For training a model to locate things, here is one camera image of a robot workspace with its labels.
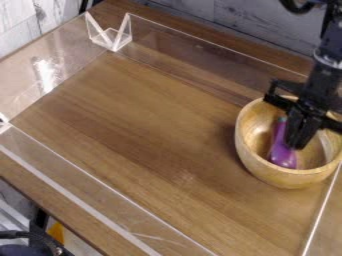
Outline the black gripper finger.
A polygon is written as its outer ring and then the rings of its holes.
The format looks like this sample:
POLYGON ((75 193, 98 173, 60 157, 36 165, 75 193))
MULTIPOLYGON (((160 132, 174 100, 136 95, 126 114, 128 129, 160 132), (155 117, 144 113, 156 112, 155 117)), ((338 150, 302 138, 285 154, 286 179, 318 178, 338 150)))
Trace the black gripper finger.
POLYGON ((302 150, 321 129, 325 113, 291 108, 287 113, 285 142, 295 150, 302 150))

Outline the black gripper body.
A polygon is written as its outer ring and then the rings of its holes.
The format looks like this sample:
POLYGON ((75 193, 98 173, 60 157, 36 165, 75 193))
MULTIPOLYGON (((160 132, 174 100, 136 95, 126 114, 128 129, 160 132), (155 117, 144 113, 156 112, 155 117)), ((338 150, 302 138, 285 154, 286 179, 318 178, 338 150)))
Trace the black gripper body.
POLYGON ((335 121, 327 112, 339 113, 342 97, 338 96, 342 70, 321 62, 314 68, 305 83, 274 79, 263 100, 281 108, 286 114, 291 108, 325 113, 321 129, 342 133, 342 121, 335 121))

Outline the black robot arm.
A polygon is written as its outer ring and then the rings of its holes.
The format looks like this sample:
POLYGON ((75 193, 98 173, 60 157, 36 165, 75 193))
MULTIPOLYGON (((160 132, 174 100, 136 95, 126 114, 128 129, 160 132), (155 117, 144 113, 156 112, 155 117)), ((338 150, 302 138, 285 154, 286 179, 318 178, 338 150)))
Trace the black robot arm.
POLYGON ((279 0, 285 9, 297 15, 325 5, 321 44, 314 50, 314 67, 305 83, 274 79, 263 101, 286 112, 285 143, 302 150, 317 132, 323 129, 342 134, 342 121, 327 116, 342 115, 342 0, 279 0))

